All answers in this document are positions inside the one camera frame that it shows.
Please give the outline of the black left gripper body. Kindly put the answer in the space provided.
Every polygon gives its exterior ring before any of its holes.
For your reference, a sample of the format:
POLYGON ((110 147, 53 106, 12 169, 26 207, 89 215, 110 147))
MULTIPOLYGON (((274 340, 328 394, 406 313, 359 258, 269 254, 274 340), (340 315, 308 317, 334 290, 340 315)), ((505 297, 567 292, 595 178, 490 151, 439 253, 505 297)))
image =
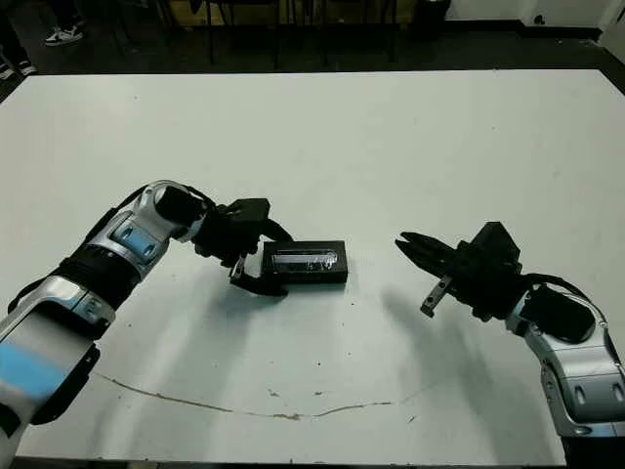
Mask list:
POLYGON ((223 267, 232 268, 241 257, 257 251, 267 219, 266 205, 218 205, 192 238, 195 253, 215 257, 223 267))

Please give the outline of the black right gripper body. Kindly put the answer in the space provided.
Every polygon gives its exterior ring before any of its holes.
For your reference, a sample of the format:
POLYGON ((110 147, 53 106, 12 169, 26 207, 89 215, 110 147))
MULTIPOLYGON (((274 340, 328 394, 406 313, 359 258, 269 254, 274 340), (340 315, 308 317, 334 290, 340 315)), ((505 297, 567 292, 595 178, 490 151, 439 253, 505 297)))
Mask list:
POLYGON ((520 250, 504 238, 462 241, 447 261, 446 273, 439 277, 424 300, 421 311, 428 317, 446 294, 472 308, 482 321, 502 319, 519 297, 520 250))

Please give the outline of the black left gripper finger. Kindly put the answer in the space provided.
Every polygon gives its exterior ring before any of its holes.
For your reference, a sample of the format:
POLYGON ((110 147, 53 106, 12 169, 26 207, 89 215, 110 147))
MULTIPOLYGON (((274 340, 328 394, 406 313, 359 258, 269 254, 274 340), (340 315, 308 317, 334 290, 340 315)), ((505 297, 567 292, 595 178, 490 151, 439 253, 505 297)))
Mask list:
POLYGON ((267 277, 252 277, 243 273, 241 276, 231 277, 230 283, 260 296, 284 297, 288 294, 288 291, 279 282, 267 277))
POLYGON ((293 236, 273 219, 267 219, 262 227, 262 235, 272 241, 293 241, 293 236))

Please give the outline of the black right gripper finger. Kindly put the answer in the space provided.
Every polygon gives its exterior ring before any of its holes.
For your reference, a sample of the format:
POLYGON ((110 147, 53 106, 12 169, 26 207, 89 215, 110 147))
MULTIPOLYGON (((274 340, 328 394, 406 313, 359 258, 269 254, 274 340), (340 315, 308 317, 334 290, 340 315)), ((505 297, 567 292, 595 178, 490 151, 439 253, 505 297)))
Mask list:
POLYGON ((399 235, 398 247, 416 257, 442 258, 455 252, 453 247, 437 238, 413 232, 402 232, 399 235))
MULTIPOLYGON (((395 241, 395 244, 398 247, 398 239, 395 241)), ((450 255, 442 258, 416 257, 413 255, 409 255, 407 252, 403 251, 399 247, 398 249, 419 269, 435 277, 443 277, 446 273, 447 261, 449 260, 450 255)))

